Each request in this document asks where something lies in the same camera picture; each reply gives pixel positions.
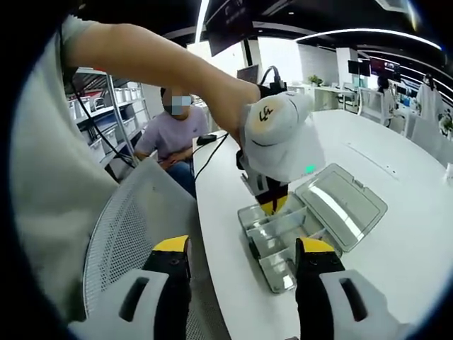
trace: ceiling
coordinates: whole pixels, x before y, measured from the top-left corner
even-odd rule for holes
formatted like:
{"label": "ceiling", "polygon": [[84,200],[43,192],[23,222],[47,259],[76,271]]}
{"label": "ceiling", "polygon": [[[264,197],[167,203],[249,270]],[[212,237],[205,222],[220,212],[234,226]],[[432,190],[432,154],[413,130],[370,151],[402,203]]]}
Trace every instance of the ceiling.
{"label": "ceiling", "polygon": [[[226,0],[211,0],[209,19]],[[422,42],[383,33],[339,33],[303,40],[300,43],[324,47],[352,47],[371,50],[369,55],[395,60],[419,72],[430,72],[453,88],[453,63],[447,58],[444,36],[436,34],[435,24],[428,23],[432,9],[426,11],[416,30],[404,13],[385,11],[376,0],[244,0],[250,9],[256,36],[300,38],[310,33],[344,28],[381,28],[396,30],[433,41],[442,46],[439,51]],[[412,0],[419,13],[425,13],[422,0]],[[133,23],[176,43],[186,46],[195,39],[195,26],[201,0],[86,0],[83,18],[104,23]],[[401,55],[432,65],[440,72]]]}

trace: light gray sleeve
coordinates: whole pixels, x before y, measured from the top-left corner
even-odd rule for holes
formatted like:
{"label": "light gray sleeve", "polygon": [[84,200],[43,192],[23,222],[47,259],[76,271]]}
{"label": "light gray sleeve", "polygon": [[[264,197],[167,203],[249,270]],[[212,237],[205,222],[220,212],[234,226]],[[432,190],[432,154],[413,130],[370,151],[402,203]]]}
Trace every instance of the light gray sleeve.
{"label": "light gray sleeve", "polygon": [[63,44],[66,49],[82,34],[88,27],[96,23],[95,21],[83,21],[75,16],[68,16],[62,25]]}

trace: shelving unit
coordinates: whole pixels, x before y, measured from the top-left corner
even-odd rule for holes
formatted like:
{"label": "shelving unit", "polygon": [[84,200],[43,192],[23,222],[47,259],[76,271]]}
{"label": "shelving unit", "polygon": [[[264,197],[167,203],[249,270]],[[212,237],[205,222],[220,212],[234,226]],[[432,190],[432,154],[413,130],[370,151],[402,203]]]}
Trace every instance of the shelving unit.
{"label": "shelving unit", "polygon": [[[131,87],[127,85],[129,81],[126,79],[113,79],[111,75],[105,72],[88,68],[78,68],[74,75],[73,82],[76,90],[82,96],[99,97],[99,94],[101,94],[101,97],[108,99],[107,102],[112,103],[111,106],[100,108],[95,111],[93,110],[90,116],[93,118],[95,124],[103,132],[106,132],[107,130],[116,126],[116,129],[119,133],[115,133],[115,135],[119,135],[120,138],[118,138],[118,145],[115,149],[118,152],[121,152],[124,148],[126,148],[127,153],[132,157],[134,148],[131,141],[142,131],[142,129],[146,127],[149,121],[149,113],[147,110],[146,102],[143,98],[142,85],[136,83],[137,87]],[[138,92],[141,95],[139,95],[139,98],[118,103],[115,95],[115,89],[120,87],[124,89],[138,89]],[[74,91],[72,90],[71,86],[67,86],[65,88],[65,91],[68,97],[74,97]],[[143,105],[139,106],[139,110],[135,109],[136,103],[143,103]],[[141,120],[137,118],[138,113],[142,113]],[[124,121],[131,118],[134,118],[137,129],[127,135]],[[93,132],[93,123],[88,119],[88,117],[84,115],[75,119],[74,122],[77,124],[82,134],[84,134],[84,137],[89,145],[96,140],[96,138],[94,138],[93,136],[96,135],[97,132]],[[105,157],[100,161],[100,165],[102,167],[109,166],[109,164],[115,157],[116,153],[114,153],[113,151],[107,153]],[[132,159],[133,163],[137,165],[137,160],[134,157],[132,157]]]}

